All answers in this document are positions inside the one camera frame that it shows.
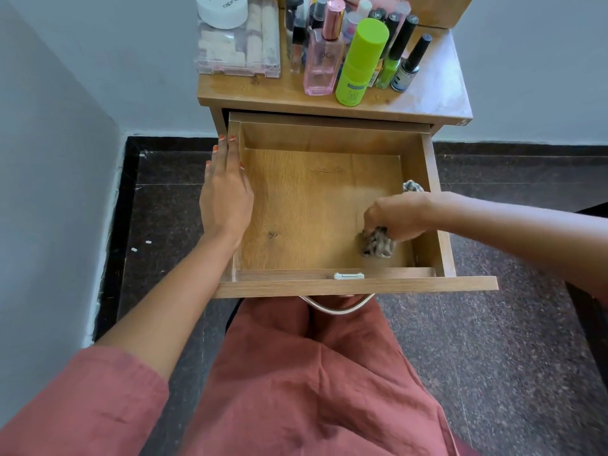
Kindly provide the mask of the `clear bottle with black cap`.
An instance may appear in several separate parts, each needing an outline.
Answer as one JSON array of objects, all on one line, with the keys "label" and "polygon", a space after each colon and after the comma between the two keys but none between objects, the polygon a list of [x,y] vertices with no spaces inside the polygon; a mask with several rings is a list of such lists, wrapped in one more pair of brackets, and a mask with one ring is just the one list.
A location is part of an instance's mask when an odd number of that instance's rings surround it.
[{"label": "clear bottle with black cap", "polygon": [[302,69],[302,59],[305,50],[305,43],[307,39],[307,30],[302,25],[294,25],[293,30],[288,31],[291,33],[291,40],[289,43],[289,60],[290,70],[292,73],[299,74]]}]

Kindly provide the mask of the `person's left forearm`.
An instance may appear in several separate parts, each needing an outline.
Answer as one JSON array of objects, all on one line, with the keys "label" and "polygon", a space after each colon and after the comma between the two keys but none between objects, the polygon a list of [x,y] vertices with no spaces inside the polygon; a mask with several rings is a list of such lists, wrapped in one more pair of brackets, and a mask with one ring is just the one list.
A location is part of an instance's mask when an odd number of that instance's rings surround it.
[{"label": "person's left forearm", "polygon": [[169,380],[243,235],[232,227],[205,232],[96,345],[127,352]]}]

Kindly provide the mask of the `person's right hand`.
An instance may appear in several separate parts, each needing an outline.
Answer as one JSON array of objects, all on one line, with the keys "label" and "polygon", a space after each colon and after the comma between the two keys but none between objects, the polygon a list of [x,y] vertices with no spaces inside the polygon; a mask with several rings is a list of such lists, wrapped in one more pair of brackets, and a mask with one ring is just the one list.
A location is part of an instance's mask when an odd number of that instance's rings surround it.
[{"label": "person's right hand", "polygon": [[378,198],[373,203],[394,203],[400,206],[399,242],[402,242],[417,238],[427,231],[437,230],[437,206],[441,205],[442,199],[440,193],[406,192]]}]

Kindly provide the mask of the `dark bottle with grey cap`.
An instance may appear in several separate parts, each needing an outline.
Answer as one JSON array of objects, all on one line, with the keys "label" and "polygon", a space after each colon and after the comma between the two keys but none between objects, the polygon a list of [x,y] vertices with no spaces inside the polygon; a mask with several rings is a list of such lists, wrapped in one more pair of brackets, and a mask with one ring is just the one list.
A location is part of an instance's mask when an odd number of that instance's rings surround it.
[{"label": "dark bottle with grey cap", "polygon": [[308,30],[322,28],[327,3],[328,0],[314,0],[314,3],[309,7]]}]

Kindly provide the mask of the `lime green spray bottle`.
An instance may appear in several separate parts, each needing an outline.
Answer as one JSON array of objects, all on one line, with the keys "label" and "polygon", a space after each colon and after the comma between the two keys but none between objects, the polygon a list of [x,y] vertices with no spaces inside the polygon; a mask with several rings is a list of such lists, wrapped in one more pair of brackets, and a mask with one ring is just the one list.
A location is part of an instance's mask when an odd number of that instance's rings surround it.
[{"label": "lime green spray bottle", "polygon": [[336,86],[341,105],[355,107],[361,102],[388,39],[384,22],[370,17],[359,22]]}]

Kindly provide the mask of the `rust red dress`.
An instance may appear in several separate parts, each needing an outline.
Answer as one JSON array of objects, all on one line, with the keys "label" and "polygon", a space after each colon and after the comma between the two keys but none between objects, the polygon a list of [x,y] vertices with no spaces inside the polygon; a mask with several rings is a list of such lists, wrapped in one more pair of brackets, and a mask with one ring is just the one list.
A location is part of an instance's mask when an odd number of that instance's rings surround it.
[{"label": "rust red dress", "polygon": [[[168,381],[142,361],[88,347],[0,430],[0,456],[137,456],[168,398]],[[242,302],[179,454],[478,456],[376,300],[331,317],[296,298]]]}]

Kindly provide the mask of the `green nail polish bottle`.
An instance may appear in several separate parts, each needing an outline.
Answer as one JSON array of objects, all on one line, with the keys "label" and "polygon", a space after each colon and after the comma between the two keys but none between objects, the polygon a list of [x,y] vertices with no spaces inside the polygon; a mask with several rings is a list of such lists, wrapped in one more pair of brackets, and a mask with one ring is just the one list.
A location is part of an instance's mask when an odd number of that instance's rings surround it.
[{"label": "green nail polish bottle", "polygon": [[405,18],[401,29],[396,35],[395,40],[387,53],[386,58],[384,59],[383,68],[381,69],[381,73],[376,80],[376,88],[385,90],[389,87],[390,82],[401,62],[401,56],[403,55],[418,23],[419,18],[414,14],[410,14]]}]

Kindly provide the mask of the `clear plastic organizer box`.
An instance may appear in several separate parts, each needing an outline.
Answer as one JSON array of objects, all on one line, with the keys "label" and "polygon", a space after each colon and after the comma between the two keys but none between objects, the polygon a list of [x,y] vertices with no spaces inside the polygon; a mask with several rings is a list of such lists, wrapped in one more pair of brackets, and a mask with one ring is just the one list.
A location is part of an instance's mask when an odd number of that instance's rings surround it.
[{"label": "clear plastic organizer box", "polygon": [[235,29],[198,22],[199,74],[279,78],[280,28],[277,0],[248,0],[246,23]]}]

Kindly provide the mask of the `wooden drawer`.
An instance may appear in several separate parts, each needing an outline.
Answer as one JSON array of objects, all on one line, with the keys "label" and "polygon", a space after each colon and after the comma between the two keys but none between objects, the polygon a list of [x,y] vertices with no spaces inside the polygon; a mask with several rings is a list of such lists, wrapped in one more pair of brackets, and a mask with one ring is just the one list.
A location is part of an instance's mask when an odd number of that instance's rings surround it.
[{"label": "wooden drawer", "polygon": [[440,191],[428,124],[231,111],[227,130],[254,207],[214,298],[498,289],[495,276],[457,276],[443,231],[398,244],[390,259],[362,255],[375,199],[411,180]]}]

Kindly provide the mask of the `grey patterned cloth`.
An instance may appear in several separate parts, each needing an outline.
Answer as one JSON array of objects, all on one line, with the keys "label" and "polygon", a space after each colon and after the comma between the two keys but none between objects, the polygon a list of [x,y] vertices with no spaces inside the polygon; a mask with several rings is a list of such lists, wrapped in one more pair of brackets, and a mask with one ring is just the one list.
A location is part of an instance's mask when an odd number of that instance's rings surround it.
[{"label": "grey patterned cloth", "polygon": [[376,227],[371,233],[362,232],[364,257],[390,259],[395,251],[397,241],[388,236],[386,227]]}]

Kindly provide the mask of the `silver nail polish bottle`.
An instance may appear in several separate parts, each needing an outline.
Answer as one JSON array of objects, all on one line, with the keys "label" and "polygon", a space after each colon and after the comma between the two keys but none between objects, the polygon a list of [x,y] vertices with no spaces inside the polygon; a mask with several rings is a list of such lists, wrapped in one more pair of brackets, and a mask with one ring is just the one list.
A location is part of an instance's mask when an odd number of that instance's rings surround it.
[{"label": "silver nail polish bottle", "polygon": [[390,86],[396,92],[405,92],[410,87],[416,74],[420,69],[420,62],[426,53],[432,36],[422,35],[405,61],[401,61],[398,70],[394,74]]}]

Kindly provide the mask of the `person's left hand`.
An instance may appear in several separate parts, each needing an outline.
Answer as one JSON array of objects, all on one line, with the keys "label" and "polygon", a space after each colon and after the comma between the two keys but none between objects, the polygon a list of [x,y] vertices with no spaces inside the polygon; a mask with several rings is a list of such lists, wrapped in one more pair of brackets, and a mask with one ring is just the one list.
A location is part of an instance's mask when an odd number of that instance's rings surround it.
[{"label": "person's left hand", "polygon": [[218,143],[212,149],[213,178],[203,183],[199,199],[204,235],[221,236],[240,245],[252,217],[254,193],[246,191],[239,174],[239,142],[235,136],[229,139],[229,155],[224,175],[218,175]]}]

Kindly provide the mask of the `tall black capped bottle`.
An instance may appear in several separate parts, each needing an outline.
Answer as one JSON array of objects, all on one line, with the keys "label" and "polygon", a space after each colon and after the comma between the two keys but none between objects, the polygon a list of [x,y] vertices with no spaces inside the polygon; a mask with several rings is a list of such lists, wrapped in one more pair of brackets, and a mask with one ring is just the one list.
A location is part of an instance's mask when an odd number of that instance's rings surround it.
[{"label": "tall black capped bottle", "polygon": [[285,28],[292,32],[294,27],[305,26],[305,0],[285,0]]}]

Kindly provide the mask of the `wooden box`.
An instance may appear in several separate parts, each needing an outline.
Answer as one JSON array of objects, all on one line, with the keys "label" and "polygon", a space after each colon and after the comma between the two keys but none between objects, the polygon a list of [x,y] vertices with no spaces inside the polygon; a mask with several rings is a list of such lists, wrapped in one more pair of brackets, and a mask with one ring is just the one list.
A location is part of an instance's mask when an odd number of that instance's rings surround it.
[{"label": "wooden box", "polygon": [[452,29],[473,0],[405,0],[425,27]]}]

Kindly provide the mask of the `pale blue bottle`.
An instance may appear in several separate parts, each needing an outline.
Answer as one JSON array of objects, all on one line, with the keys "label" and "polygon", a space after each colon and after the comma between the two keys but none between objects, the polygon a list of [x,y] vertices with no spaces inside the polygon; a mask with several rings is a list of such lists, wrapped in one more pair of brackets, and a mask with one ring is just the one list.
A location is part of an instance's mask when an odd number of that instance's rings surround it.
[{"label": "pale blue bottle", "polygon": [[345,44],[350,44],[352,42],[357,26],[361,20],[361,15],[356,11],[345,14],[340,31]]}]

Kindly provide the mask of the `wooden side table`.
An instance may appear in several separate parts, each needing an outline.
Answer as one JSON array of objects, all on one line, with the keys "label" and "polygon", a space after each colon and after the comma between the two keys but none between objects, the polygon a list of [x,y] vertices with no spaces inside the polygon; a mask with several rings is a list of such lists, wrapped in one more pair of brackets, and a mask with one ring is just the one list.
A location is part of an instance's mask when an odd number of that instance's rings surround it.
[{"label": "wooden side table", "polygon": [[465,126],[472,120],[472,110],[452,33],[419,26],[408,46],[414,46],[422,34],[429,34],[432,41],[407,91],[371,88],[355,107],[339,104],[333,94],[305,94],[303,74],[291,72],[284,28],[280,31],[279,78],[200,75],[197,98],[211,110],[216,129],[221,127],[223,109],[422,123],[431,125],[432,134],[444,125]]}]

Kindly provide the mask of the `pink perfume bottle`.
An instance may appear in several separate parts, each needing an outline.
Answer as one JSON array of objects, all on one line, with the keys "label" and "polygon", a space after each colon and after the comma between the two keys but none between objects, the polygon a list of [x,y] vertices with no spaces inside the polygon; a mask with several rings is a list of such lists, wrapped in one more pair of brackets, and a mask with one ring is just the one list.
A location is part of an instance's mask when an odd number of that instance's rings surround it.
[{"label": "pink perfume bottle", "polygon": [[309,96],[333,92],[344,55],[341,27],[345,14],[344,0],[328,0],[322,28],[308,30],[303,88]]}]

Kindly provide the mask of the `person's right forearm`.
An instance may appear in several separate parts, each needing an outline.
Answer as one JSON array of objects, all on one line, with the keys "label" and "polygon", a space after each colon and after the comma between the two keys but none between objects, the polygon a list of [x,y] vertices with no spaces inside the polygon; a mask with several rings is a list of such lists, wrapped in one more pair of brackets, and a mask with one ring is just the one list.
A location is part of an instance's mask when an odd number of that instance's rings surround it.
[{"label": "person's right forearm", "polygon": [[608,219],[443,192],[424,206],[430,229],[496,248],[586,291],[608,309]]}]

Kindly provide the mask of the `white round jar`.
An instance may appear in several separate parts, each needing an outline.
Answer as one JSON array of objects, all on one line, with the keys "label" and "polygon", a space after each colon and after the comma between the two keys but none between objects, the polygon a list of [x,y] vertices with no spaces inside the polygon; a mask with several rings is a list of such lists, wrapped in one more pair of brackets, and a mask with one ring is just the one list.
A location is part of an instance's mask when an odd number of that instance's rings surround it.
[{"label": "white round jar", "polygon": [[248,0],[195,0],[199,23],[215,29],[235,29],[246,23]]}]

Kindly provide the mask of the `black capped nail polish bottle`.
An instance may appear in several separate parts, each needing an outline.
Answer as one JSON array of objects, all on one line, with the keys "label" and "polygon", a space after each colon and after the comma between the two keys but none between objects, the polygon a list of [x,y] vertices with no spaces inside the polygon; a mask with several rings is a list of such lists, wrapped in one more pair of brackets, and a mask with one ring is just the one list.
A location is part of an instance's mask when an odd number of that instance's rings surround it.
[{"label": "black capped nail polish bottle", "polygon": [[391,12],[385,16],[384,24],[389,31],[389,37],[388,37],[387,42],[385,43],[384,49],[381,53],[382,60],[386,57],[386,55],[390,49],[390,45],[399,29],[400,21],[401,21],[401,14],[399,12]]}]

